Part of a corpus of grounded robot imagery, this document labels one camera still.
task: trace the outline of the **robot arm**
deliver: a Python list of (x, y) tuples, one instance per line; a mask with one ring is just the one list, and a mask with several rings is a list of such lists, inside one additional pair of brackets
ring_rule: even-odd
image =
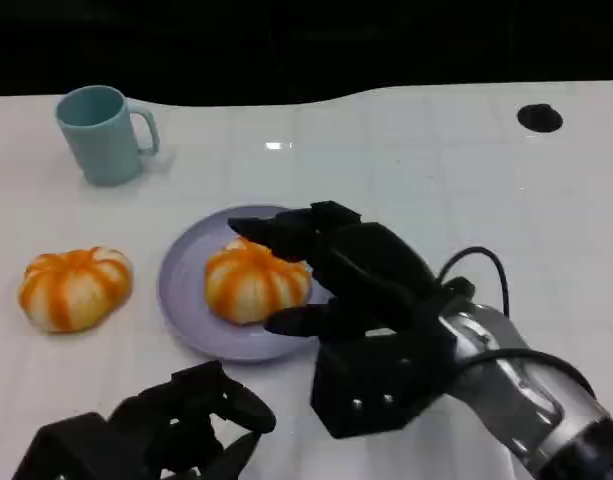
[[(318, 336), (311, 404), (337, 438), (398, 429), (449, 394), (541, 480), (613, 479), (613, 420), (569, 364), (530, 350), (501, 312), (440, 284), (382, 225), (334, 202), (230, 226), (307, 261), (335, 297), (273, 315), (266, 328)], [(390, 335), (371, 332), (387, 328)]]

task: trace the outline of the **white table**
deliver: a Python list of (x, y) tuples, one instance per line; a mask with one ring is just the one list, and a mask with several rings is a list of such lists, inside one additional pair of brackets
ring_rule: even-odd
[[(584, 371), (613, 412), (613, 83), (392, 88), (302, 106), (147, 104), (165, 151), (112, 189), (82, 179), (53, 120), (56, 100), (0, 98), (0, 479), (38, 426), (108, 415), (206, 360), (164, 325), (159, 265), (187, 226), (248, 203), (335, 199), (392, 227), (436, 269), (467, 245), (498, 251), (513, 320), (535, 348)], [(518, 124), (518, 108), (538, 102), (562, 114), (560, 131)], [(25, 266), (38, 253), (96, 244), (132, 260), (132, 298), (86, 334), (40, 334), (17, 305)], [(484, 259), (460, 271), (479, 287), (477, 300), (500, 305)], [(227, 366), (279, 420), (242, 478), (523, 477), (450, 399), (398, 433), (329, 438), (308, 405), (313, 358)]]

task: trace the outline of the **purple plate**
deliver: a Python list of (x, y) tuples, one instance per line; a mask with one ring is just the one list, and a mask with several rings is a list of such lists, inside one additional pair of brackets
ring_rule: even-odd
[[(224, 360), (260, 362), (295, 351), (313, 341), (267, 332), (260, 325), (236, 327), (215, 316), (204, 301), (204, 265), (237, 237), (231, 217), (270, 218), (285, 211), (271, 205), (229, 208), (190, 227), (170, 248), (159, 272), (159, 305), (179, 338), (192, 348)], [(315, 280), (309, 303), (326, 303), (330, 293)]]

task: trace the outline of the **mug handle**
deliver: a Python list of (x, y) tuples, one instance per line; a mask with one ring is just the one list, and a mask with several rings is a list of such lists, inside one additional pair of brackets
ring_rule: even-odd
[(144, 107), (140, 107), (138, 105), (129, 105), (128, 113), (131, 115), (140, 115), (146, 120), (146, 124), (148, 125), (148, 130), (150, 130), (150, 135), (153, 138), (153, 144), (148, 148), (139, 148), (140, 155), (155, 155), (159, 152), (159, 133), (157, 133), (157, 125), (155, 125), (155, 117), (150, 111), (146, 110)]

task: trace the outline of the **light blue mug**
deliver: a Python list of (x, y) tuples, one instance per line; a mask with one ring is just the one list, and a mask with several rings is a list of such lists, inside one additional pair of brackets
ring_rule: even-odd
[[(131, 114), (146, 120), (152, 146), (138, 146)], [(86, 180), (93, 185), (119, 185), (135, 178), (143, 169), (139, 156), (159, 151), (153, 114), (127, 105), (126, 97), (112, 87), (92, 85), (73, 90), (59, 101), (55, 116)]]

